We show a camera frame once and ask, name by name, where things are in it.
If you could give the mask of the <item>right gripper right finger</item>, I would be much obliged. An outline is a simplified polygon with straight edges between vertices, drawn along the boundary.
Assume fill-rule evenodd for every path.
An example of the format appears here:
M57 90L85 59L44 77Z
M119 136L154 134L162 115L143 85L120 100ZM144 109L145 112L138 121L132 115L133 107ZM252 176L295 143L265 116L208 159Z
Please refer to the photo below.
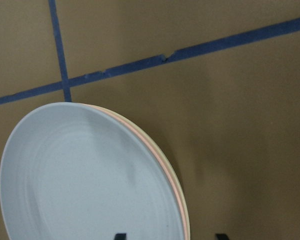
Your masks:
M227 234L225 233L216 233L215 234L215 239L216 240L230 240Z

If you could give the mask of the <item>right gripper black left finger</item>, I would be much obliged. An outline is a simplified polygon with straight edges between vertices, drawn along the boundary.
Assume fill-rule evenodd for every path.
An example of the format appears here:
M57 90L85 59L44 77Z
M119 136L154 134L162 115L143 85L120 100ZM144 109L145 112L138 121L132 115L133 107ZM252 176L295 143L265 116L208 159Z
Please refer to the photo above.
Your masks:
M126 233L117 233L115 235L115 240L126 240L127 234Z

